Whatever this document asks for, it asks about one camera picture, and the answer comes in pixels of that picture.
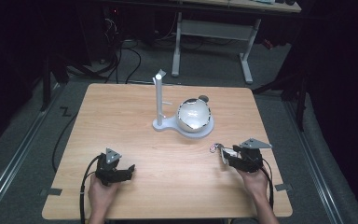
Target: wooden table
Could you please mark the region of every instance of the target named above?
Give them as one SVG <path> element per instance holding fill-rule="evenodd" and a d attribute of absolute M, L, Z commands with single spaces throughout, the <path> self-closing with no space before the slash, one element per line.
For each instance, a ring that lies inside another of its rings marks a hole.
<path fill-rule="evenodd" d="M 216 142 L 232 147 L 250 137 L 269 143 L 252 92 L 245 88 L 163 86 L 163 101 L 172 103 L 163 106 L 164 114 L 173 116 L 185 99 L 202 94 L 210 98 L 214 127 L 202 139 L 189 139 L 176 131 L 153 129 L 154 86 L 91 84 L 51 186 L 62 193 L 48 196 L 43 217 L 79 219 L 83 174 L 107 147 L 122 154 L 118 169 L 136 165 L 132 180 L 122 183 L 107 218 L 255 217 L 241 177 L 222 163 L 218 152 L 209 149 Z M 261 150 L 271 165 L 274 185 L 281 184 L 272 150 Z M 290 216 L 287 193 L 275 191 L 274 195 L 276 216 Z M 88 217 L 88 197 L 85 210 Z"/>

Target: black wall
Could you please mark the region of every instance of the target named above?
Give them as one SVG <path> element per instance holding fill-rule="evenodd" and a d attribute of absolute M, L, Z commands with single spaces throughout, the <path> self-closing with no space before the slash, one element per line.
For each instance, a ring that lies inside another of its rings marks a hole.
<path fill-rule="evenodd" d="M 0 134 L 41 77 L 38 26 L 34 6 L 0 2 Z"/>
<path fill-rule="evenodd" d="M 307 55 L 308 90 L 324 138 L 358 200 L 358 1 L 316 1 L 280 77 L 293 74 Z"/>

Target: metal rail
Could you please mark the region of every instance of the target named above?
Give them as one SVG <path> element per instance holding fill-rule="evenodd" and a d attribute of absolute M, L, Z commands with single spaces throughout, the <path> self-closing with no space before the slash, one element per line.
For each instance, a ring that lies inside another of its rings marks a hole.
<path fill-rule="evenodd" d="M 306 163 L 310 169 L 310 175 L 313 179 L 315 187 L 321 197 L 321 201 L 324 205 L 324 209 L 328 217 L 330 218 L 331 223 L 335 224 L 342 224 L 344 221 L 342 220 L 341 214 L 338 211 L 336 203 L 334 201 L 334 197 L 330 191 L 330 188 L 327 186 L 324 176 L 319 169 L 318 163 L 316 162 L 315 158 L 313 157 L 312 150 L 310 148 L 310 144 L 303 132 L 298 129 L 296 124 L 296 111 L 293 105 L 290 102 L 282 102 L 284 108 L 286 109 L 287 113 L 290 116 L 290 120 L 293 124 L 293 127 L 296 129 L 296 134 L 298 139 L 301 142 L 303 153 L 306 159 Z"/>
<path fill-rule="evenodd" d="M 54 101 L 58 98 L 58 96 L 62 93 L 64 86 L 56 84 L 53 88 L 53 99 L 51 103 L 45 110 L 39 112 L 37 118 L 35 119 L 34 123 L 31 125 L 31 128 L 22 139 L 16 153 L 14 154 L 13 158 L 11 159 L 10 163 L 7 165 L 6 170 L 1 174 L 0 177 L 0 202 L 2 198 L 5 196 L 7 189 L 9 188 L 11 182 L 13 181 L 14 177 L 16 176 L 17 172 L 20 170 L 22 163 L 24 162 L 28 152 L 30 150 L 30 145 L 34 140 L 34 137 L 40 126 L 42 125 L 43 121 L 46 118 L 51 106 L 53 105 Z"/>

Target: hand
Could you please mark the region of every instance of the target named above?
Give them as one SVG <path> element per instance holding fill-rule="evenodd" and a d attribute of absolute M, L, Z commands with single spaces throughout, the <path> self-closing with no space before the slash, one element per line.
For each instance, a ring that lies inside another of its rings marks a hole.
<path fill-rule="evenodd" d="M 254 173 L 247 173 L 241 170 L 237 170 L 237 172 L 241 175 L 245 189 L 255 203 L 258 222 L 260 224 L 279 223 L 272 208 L 269 206 L 269 200 L 267 198 L 268 179 L 266 175 L 261 170 Z"/>
<path fill-rule="evenodd" d="M 261 170 L 257 170 L 254 173 L 248 173 L 237 169 L 237 172 L 242 177 L 245 189 L 251 195 L 253 200 L 255 198 L 267 198 L 267 177 Z"/>
<path fill-rule="evenodd" d="M 120 183 L 105 186 L 95 174 L 92 174 L 89 182 L 89 202 L 91 204 L 91 216 L 89 224 L 104 223 L 107 210 L 116 196 Z"/>

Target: robotic device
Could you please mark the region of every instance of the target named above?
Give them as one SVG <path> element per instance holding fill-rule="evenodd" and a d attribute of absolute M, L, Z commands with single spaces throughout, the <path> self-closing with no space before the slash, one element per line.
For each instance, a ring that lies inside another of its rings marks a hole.
<path fill-rule="evenodd" d="M 269 168 L 270 175 L 264 168 L 263 157 L 260 153 L 260 148 L 272 148 L 272 145 L 263 143 L 254 138 L 250 138 L 245 142 L 240 143 L 239 146 L 233 148 L 224 147 L 220 143 L 215 143 L 211 146 L 210 151 L 214 153 L 217 149 L 220 150 L 220 155 L 224 164 L 228 164 L 235 169 L 242 170 L 248 173 L 254 173 L 260 170 L 267 177 L 269 185 L 269 205 L 273 208 L 273 186 L 272 186 L 272 172 Z"/>
<path fill-rule="evenodd" d="M 132 179 L 132 173 L 135 171 L 135 165 L 130 166 L 127 170 L 118 170 L 117 165 L 120 161 L 121 155 L 115 152 L 114 150 L 107 148 L 106 154 L 101 153 L 101 155 L 95 157 L 87 167 L 86 173 L 83 176 L 82 185 L 80 188 L 80 222 L 82 224 L 86 223 L 85 213 L 84 213 L 84 194 L 85 194 L 85 183 L 87 177 L 90 175 L 89 170 L 91 165 L 98 160 L 97 170 L 95 171 L 95 176 L 101 180 L 103 185 L 109 186 L 112 183 L 122 182 Z"/>
<path fill-rule="evenodd" d="M 135 165 L 132 165 L 128 170 L 118 170 L 116 167 L 120 158 L 121 155 L 110 148 L 106 149 L 106 154 L 101 153 L 95 176 L 97 176 L 105 186 L 111 183 L 131 180 Z"/>

